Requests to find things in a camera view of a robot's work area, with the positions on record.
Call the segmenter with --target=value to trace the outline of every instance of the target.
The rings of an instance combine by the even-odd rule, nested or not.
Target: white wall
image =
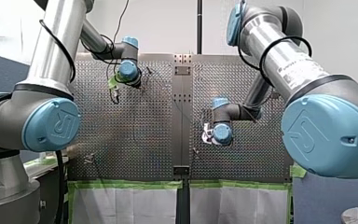
[[[113,38],[125,2],[96,0],[88,20]],[[196,20],[197,0],[130,0],[117,41],[132,35],[139,39],[141,52],[196,52]]]
[[[96,0],[88,19],[101,34],[113,38],[125,2]],[[228,15],[237,2],[203,1],[204,54],[237,54],[226,44]],[[248,3],[295,9],[303,19],[305,37],[313,46],[315,60],[332,74],[347,74],[358,81],[358,1],[354,4],[350,0],[249,0]],[[29,63],[40,31],[38,20],[43,15],[33,0],[0,0],[0,55]],[[130,0],[117,41],[125,35],[139,39],[141,52],[196,52],[197,1]]]
[[[303,22],[313,58],[329,73],[358,82],[358,1],[305,0]]]
[[[29,63],[43,15],[32,0],[0,0],[0,56]]]

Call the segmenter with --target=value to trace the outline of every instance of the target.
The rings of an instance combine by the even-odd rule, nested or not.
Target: wall
[[[314,59],[331,74],[358,81],[358,1],[305,0],[303,22]]]
[[[96,0],[88,20],[101,34],[113,38],[126,0]],[[139,39],[148,53],[196,52],[196,0],[130,0],[119,41],[125,35]]]
[[[32,0],[0,0],[0,56],[29,64],[43,15]]]

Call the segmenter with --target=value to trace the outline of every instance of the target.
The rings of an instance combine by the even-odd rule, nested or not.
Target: wire
[[[124,6],[124,9],[123,9],[123,11],[121,12],[120,18],[118,19],[118,26],[117,26],[117,29],[116,29],[115,36],[113,37],[113,41],[112,41],[113,43],[116,42],[116,37],[117,37],[118,31],[120,30],[121,21],[123,20],[124,14],[125,14],[126,11],[127,11],[127,7],[128,7],[128,5],[129,5],[129,2],[130,2],[130,0],[127,0],[126,6]],[[113,61],[115,60],[114,57],[113,57],[113,50],[110,51],[110,54],[111,54],[111,56],[112,56],[112,60],[111,60],[110,63],[106,66],[106,79],[107,79],[108,81],[109,81],[109,67],[110,67],[110,65],[111,65],[111,64],[114,65],[114,67],[113,67],[113,73],[114,73],[114,75],[115,75],[115,72],[116,72],[116,66],[118,65],[117,60],[113,63]],[[117,99],[116,99],[115,101],[113,100],[112,90],[111,90],[111,89],[109,89],[109,96],[110,96],[110,99],[111,99],[111,101],[112,101],[113,104],[115,104],[115,105],[118,105],[118,104],[119,104],[118,96],[117,96]]]
[[[240,55],[240,58],[242,59],[242,61],[244,63],[246,63],[248,66],[250,66],[251,68],[255,69],[255,70],[260,70],[260,68],[256,67],[255,65],[249,63],[245,57],[243,56],[242,54],[242,50],[241,50],[241,47],[240,47],[240,43],[241,43],[241,28],[242,28],[242,20],[243,20],[243,3],[245,1],[244,0],[241,0],[241,3],[240,3],[240,22],[238,24],[238,43],[237,43],[237,50],[238,50],[238,54]]]
[[[74,60],[72,60],[71,54],[69,54],[68,50],[65,48],[65,46],[60,41],[60,39],[51,32],[51,30],[46,26],[43,20],[40,20],[39,23],[42,25],[43,28],[45,28],[48,34],[53,38],[56,45],[62,50],[62,53],[65,55],[66,59],[68,60],[69,66],[71,67],[72,70],[70,82],[73,82],[76,77],[76,68],[75,68]]]
[[[99,61],[101,61],[101,62],[103,62],[103,63],[111,64],[110,62],[107,62],[105,59],[101,58],[99,55],[100,55],[100,54],[105,54],[105,53],[110,53],[110,55],[111,55],[112,58],[113,58],[113,51],[115,50],[115,44],[114,44],[113,40],[112,40],[111,38],[109,38],[108,36],[106,36],[106,35],[101,35],[101,36],[102,36],[103,38],[109,40],[109,42],[110,42],[112,48],[109,48],[109,45],[106,44],[106,47],[105,47],[105,49],[104,49],[103,51],[97,52],[97,51],[93,51],[93,50],[91,50],[89,47],[87,47],[86,44],[83,42],[82,39],[80,39],[80,41],[81,41],[81,44],[83,45],[83,48],[84,48],[85,50],[89,51],[90,53],[92,53]]]
[[[59,197],[58,197],[58,208],[55,217],[55,224],[61,224],[62,213],[63,213],[63,198],[65,192],[65,173],[63,172],[63,160],[62,152],[56,151],[58,172],[59,172]]]
[[[263,66],[264,66],[264,63],[266,62],[266,59],[267,59],[267,55],[269,54],[269,51],[271,49],[273,49],[275,46],[277,46],[278,44],[282,43],[283,40],[293,40],[293,39],[296,39],[296,40],[300,40],[302,41],[308,48],[308,52],[309,52],[309,56],[312,57],[312,46],[310,45],[310,42],[308,42],[308,40],[306,40],[305,38],[301,37],[301,36],[296,36],[296,35],[288,35],[288,36],[285,36],[285,37],[282,37],[280,39],[277,39],[275,41],[273,41],[272,43],[270,43],[268,45],[268,47],[264,50],[263,54],[261,55],[260,57],[260,63],[259,63],[259,67],[260,67],[260,75],[266,80],[266,82],[270,85],[270,86],[274,86],[271,81],[269,80],[269,78],[267,77],[266,73],[264,72],[264,69],[263,69]]]

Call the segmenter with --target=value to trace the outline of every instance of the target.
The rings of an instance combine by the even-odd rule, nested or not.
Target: green border
[[[180,189],[181,181],[140,182],[128,180],[69,181],[75,189]]]
[[[302,168],[299,165],[293,165],[290,166],[290,176],[294,178],[304,178],[304,176],[307,174],[307,170]]]
[[[33,164],[41,164],[41,165],[52,165],[52,164],[56,164],[57,163],[57,159],[54,158],[46,158],[43,159],[42,161],[39,161],[39,159],[33,160],[33,161],[27,161],[26,163],[24,163],[24,165],[26,166],[30,166]]]
[[[291,183],[273,184],[259,183],[252,181],[235,181],[235,180],[195,180],[191,181],[190,187],[193,189],[219,189],[222,187],[243,188],[243,189],[271,189],[271,190],[288,190]]]

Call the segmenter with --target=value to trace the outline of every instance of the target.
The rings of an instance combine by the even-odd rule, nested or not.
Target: perforated metal panel
[[[172,180],[172,62],[170,55],[141,56],[142,88],[122,88],[114,105],[107,64],[77,55],[74,93],[82,123],[68,152],[70,179]]]
[[[225,96],[231,103],[241,103],[256,72],[236,56],[194,56],[193,74],[191,177],[288,182],[292,161],[280,131],[282,98],[269,100],[257,123],[234,121],[231,147],[205,145],[200,139],[201,124],[212,120],[212,99]]]
[[[120,104],[114,105],[106,64],[89,55],[78,56],[74,93],[83,118],[76,144],[69,150],[70,179],[172,180],[172,167],[188,164],[183,155],[190,150],[192,179],[288,182],[292,160],[280,132],[283,100],[268,101],[257,124],[235,121],[231,147],[205,145],[200,136],[202,123],[212,120],[212,99],[226,96],[232,103],[242,102],[256,72],[236,56],[193,55],[191,61],[186,65],[192,70],[188,82],[188,76],[173,77],[177,66],[173,55],[141,56],[143,87],[123,88]],[[154,72],[152,76],[146,67]],[[191,103],[184,102],[190,94]],[[193,106],[192,113],[185,110],[187,106],[190,112]],[[177,132],[187,119],[192,120],[189,139]],[[183,150],[179,153],[178,144]]]

